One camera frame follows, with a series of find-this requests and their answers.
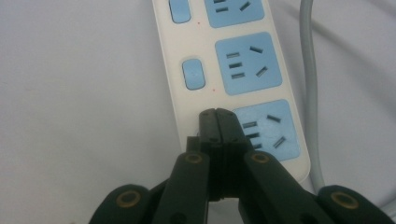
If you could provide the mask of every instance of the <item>power strip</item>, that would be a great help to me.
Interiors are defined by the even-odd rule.
[[[289,75],[266,0],[153,0],[182,148],[198,115],[225,108],[257,150],[303,181],[310,169]]]

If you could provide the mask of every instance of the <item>power switch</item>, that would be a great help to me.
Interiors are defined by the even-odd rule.
[[[189,0],[169,0],[169,7],[174,23],[183,23],[191,19]]]
[[[204,70],[201,61],[189,59],[182,65],[187,89],[196,91],[205,86]]]

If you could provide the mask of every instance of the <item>gray cable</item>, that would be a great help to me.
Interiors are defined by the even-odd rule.
[[[310,177],[316,193],[324,187],[318,152],[318,77],[312,39],[311,13],[313,0],[302,0],[300,5],[300,39],[305,70],[306,111],[305,141],[311,159]]]

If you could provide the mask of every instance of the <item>blue socket panel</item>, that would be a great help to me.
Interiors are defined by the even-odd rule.
[[[271,36],[238,36],[216,43],[224,89],[229,95],[259,91],[282,83]]]
[[[264,18],[262,0],[205,0],[213,28],[236,25]]]
[[[279,161],[300,155],[300,145],[286,100],[235,109],[235,115],[256,150],[271,153]]]

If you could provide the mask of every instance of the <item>white table surface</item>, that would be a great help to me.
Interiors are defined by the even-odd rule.
[[[299,3],[270,0],[303,117]],[[396,2],[316,1],[313,18],[326,184],[382,205],[396,198]],[[179,152],[149,0],[0,1],[0,223],[88,223]],[[242,223],[236,203],[212,204],[209,223]]]

